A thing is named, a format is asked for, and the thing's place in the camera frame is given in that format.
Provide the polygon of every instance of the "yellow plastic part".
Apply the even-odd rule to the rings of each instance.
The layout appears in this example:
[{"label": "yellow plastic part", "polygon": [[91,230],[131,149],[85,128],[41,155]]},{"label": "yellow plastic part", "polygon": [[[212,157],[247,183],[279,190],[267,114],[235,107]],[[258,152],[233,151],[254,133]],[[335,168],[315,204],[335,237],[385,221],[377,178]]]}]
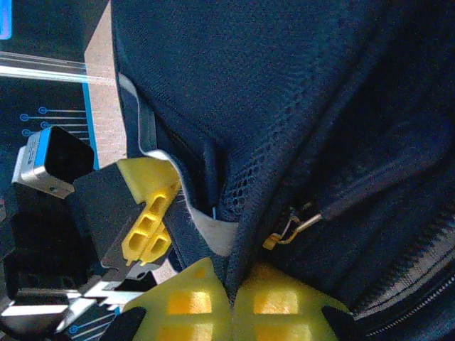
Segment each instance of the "yellow plastic part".
[{"label": "yellow plastic part", "polygon": [[125,306],[146,309],[134,341],[232,340],[228,297],[209,258]]},{"label": "yellow plastic part", "polygon": [[163,217],[181,188],[177,171],[169,161],[154,158],[129,158],[117,161],[117,167],[134,201],[146,206],[122,242],[127,266],[156,261],[171,246]]},{"label": "yellow plastic part", "polygon": [[336,299],[272,266],[256,265],[237,292],[234,340],[335,341],[321,310],[326,305],[349,312]]}]

